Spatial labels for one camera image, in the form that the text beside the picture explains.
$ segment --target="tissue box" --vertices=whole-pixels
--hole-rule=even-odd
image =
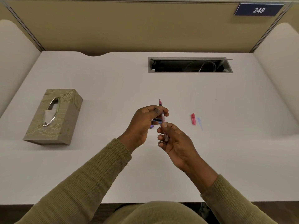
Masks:
[[[47,89],[23,140],[38,145],[69,145],[82,102],[74,89]]]

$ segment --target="blue sign plate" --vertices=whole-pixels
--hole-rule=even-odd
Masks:
[[[240,3],[235,16],[276,16],[284,4]]]

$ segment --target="dark floor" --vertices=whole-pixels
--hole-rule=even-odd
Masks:
[[[184,203],[193,210],[199,210],[201,203]],[[278,224],[299,223],[299,202],[254,202],[263,212]],[[121,204],[101,204],[89,224],[102,224]],[[0,205],[0,224],[17,222],[32,205]]]

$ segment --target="desk surface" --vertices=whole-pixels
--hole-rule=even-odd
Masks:
[[[233,74],[148,73],[148,56],[227,57]],[[49,88],[84,99],[70,146],[22,141]],[[251,201],[299,200],[299,126],[251,53],[42,52],[0,119],[0,204],[34,204],[158,104],[199,154]],[[190,114],[200,117],[192,126]],[[200,202],[157,146],[157,126],[133,153],[103,203]]]

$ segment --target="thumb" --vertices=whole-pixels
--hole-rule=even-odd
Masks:
[[[162,113],[163,109],[164,108],[162,106],[159,106],[158,108],[156,108],[153,111],[149,112],[148,116],[150,117],[150,119],[154,119]]]
[[[167,125],[166,122],[161,124],[162,130],[167,133],[174,141],[178,139],[179,134],[175,130]]]

